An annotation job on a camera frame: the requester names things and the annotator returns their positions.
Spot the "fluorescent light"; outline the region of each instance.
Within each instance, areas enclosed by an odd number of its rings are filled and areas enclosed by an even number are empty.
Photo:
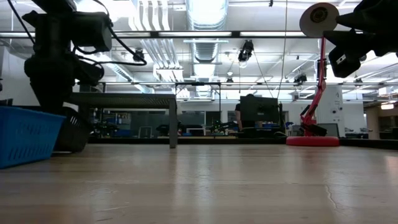
[[[155,83],[150,83],[150,82],[139,82],[135,83],[136,85],[175,85],[175,83],[162,83],[162,82],[155,82]]]
[[[394,109],[394,105],[392,104],[386,104],[386,105],[381,105],[382,110],[391,110]]]
[[[257,83],[221,83],[222,85],[257,85]]]
[[[118,37],[128,38],[128,37],[150,37],[150,32],[125,32],[125,31],[115,31]]]
[[[110,83],[105,83],[107,85],[131,85],[130,82],[110,82]]]
[[[232,32],[195,31],[195,32],[159,32],[160,37],[231,37]]]
[[[186,44],[204,43],[204,44],[227,44],[228,40],[184,40]]]
[[[300,31],[288,31],[288,32],[241,32],[241,37],[305,37],[305,34]]]
[[[194,103],[194,102],[211,102],[211,101],[213,101],[213,100],[210,100],[210,99],[209,100],[183,100],[182,102]]]
[[[0,38],[28,38],[25,32],[0,32]]]

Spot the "computer monitor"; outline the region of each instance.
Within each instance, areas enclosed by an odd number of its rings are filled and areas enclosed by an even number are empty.
[[[338,132],[338,125],[336,123],[317,124],[317,126],[325,128],[328,131],[326,136],[340,137],[340,134]]]
[[[279,124],[278,99],[241,96],[241,120],[268,121]]]

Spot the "white tape roll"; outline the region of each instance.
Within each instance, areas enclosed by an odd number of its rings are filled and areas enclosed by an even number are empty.
[[[320,38],[323,31],[334,30],[339,12],[330,3],[317,3],[309,7],[301,16],[300,29],[307,37]]]

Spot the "person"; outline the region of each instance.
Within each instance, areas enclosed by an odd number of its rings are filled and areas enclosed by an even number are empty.
[[[247,94],[246,96],[255,97],[253,94]],[[235,115],[236,121],[238,122],[239,131],[242,131],[244,128],[254,128],[256,123],[258,127],[262,127],[262,121],[242,121],[241,120],[241,104],[238,103],[235,106]]]

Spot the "wooden floor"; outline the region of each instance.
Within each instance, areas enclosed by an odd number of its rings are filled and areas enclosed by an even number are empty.
[[[0,170],[0,223],[398,223],[398,151],[90,145]]]

